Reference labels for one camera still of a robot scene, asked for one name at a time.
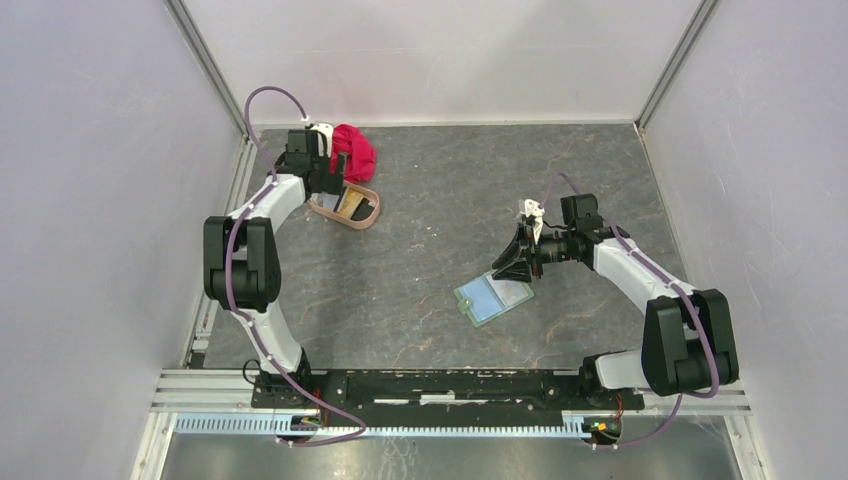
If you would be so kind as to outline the silver striped card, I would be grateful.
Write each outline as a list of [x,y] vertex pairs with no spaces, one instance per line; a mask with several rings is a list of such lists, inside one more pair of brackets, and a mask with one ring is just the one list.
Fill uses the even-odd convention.
[[506,308],[512,308],[533,297],[532,290],[524,282],[494,280],[493,288]]

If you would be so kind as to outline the green card holder wallet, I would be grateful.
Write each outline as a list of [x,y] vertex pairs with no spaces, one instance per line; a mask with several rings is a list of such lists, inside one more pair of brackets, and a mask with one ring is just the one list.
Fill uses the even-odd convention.
[[492,273],[493,270],[489,270],[454,289],[458,311],[467,316],[474,327],[481,327],[534,297],[532,291],[532,298],[512,308],[506,308],[493,288]]

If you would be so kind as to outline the pink oval card tray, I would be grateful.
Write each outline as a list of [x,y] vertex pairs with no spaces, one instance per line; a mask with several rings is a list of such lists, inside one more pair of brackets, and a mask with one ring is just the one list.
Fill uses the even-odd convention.
[[[351,187],[360,190],[368,199],[368,205],[362,203],[359,209],[355,212],[352,219],[344,218],[335,213],[335,207],[340,195],[346,187]],[[319,215],[322,215],[332,221],[345,225],[355,230],[363,230],[369,228],[377,219],[381,210],[381,200],[379,195],[362,185],[344,181],[344,188],[341,194],[316,193],[307,197],[307,205]]]

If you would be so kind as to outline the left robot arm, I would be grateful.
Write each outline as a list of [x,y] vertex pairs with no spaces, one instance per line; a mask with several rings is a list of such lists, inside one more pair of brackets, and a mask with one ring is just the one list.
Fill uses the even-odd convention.
[[276,236],[313,194],[341,192],[344,166],[332,163],[333,133],[328,123],[289,131],[260,189],[242,206],[210,216],[203,225],[206,295],[230,312],[250,339],[259,368],[255,389],[295,408],[313,399],[314,381],[280,306]]

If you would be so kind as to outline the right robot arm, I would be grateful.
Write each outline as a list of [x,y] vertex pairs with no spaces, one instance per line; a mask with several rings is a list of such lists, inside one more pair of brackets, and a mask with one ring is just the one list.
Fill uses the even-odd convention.
[[639,349],[585,358],[580,400],[602,408],[621,389],[708,398],[735,383],[739,362],[726,296],[660,267],[601,216],[594,195],[563,197],[560,204],[564,224],[546,233],[541,205],[526,201],[513,238],[492,265],[493,277],[529,283],[542,277],[547,264],[575,261],[610,281],[643,314]]

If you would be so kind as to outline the gold card in tray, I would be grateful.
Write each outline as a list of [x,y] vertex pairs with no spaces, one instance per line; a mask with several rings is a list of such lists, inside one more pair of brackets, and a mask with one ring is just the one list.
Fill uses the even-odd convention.
[[352,219],[362,203],[368,205],[368,199],[365,195],[360,190],[346,187],[339,197],[335,213],[344,218]]

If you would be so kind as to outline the red crumpled cloth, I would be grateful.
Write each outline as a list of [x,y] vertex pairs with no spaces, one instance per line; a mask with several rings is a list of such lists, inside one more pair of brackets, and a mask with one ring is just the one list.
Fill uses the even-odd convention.
[[348,182],[361,184],[371,180],[376,170],[377,151],[363,132],[349,124],[334,127],[330,169],[338,171],[339,155],[344,153],[344,178]]

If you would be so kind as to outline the aluminium frame rail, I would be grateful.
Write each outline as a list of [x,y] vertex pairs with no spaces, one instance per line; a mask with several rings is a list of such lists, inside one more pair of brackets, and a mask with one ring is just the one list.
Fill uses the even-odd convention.
[[278,437],[587,437],[607,420],[750,413],[739,385],[710,399],[588,389],[569,370],[316,370],[301,390],[245,370],[166,370],[152,408],[190,433]]

